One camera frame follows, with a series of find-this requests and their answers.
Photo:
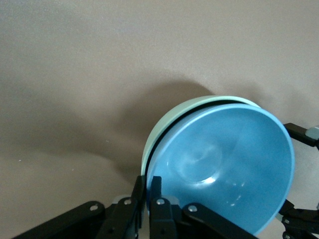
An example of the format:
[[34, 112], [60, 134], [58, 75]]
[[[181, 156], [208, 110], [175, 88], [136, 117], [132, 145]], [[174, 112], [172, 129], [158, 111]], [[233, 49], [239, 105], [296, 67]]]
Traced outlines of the light green bowl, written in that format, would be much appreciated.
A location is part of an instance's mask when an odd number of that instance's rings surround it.
[[159, 141], [159, 138], [171, 124], [198, 107], [212, 106], [214, 104], [247, 104], [259, 107], [251, 100], [238, 96], [202, 96], [178, 104], [162, 116], [150, 132], [143, 151], [141, 175], [147, 174], [148, 162], [150, 160], [152, 150], [155, 148], [155, 144]]

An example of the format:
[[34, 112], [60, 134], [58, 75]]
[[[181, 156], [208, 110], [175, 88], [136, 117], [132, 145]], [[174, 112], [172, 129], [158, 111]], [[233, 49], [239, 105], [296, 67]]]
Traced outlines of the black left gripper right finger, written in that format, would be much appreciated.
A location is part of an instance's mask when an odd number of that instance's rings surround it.
[[258, 239], [200, 203], [181, 208], [161, 194], [161, 177], [152, 179], [150, 239]]

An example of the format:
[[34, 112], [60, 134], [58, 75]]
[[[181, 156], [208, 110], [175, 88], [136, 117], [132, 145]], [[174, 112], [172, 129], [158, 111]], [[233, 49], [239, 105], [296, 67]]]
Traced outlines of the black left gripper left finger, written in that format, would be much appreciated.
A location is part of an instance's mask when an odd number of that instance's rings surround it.
[[12, 239], [136, 239], [142, 226], [146, 177], [138, 176], [131, 195], [105, 207], [86, 202]]

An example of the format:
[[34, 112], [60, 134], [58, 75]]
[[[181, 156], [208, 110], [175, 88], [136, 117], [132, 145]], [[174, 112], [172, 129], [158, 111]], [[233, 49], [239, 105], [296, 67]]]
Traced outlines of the blue bowl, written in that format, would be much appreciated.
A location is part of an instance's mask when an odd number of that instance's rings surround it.
[[181, 206], [200, 203], [247, 232], [259, 234], [282, 207], [292, 184], [295, 153], [281, 122], [247, 104], [195, 111], [166, 132], [147, 169], [147, 187]]

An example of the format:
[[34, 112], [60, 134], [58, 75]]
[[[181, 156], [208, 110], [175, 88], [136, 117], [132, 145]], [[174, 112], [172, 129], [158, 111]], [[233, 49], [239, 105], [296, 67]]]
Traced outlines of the brown table cloth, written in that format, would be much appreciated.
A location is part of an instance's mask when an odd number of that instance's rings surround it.
[[130, 194], [206, 95], [319, 125], [319, 0], [0, 0], [0, 239]]

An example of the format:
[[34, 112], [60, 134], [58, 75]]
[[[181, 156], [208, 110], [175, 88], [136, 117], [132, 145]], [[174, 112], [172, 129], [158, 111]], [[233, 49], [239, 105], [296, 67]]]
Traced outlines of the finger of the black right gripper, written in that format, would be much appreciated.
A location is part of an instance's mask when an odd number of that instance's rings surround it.
[[285, 227], [283, 239], [319, 239], [319, 203], [315, 210], [296, 209], [285, 200], [278, 216]]
[[294, 123], [286, 123], [284, 124], [284, 127], [292, 139], [295, 139], [308, 146], [316, 147], [319, 150], [319, 136], [318, 139], [313, 138], [313, 136], [307, 136], [306, 132], [308, 130]]

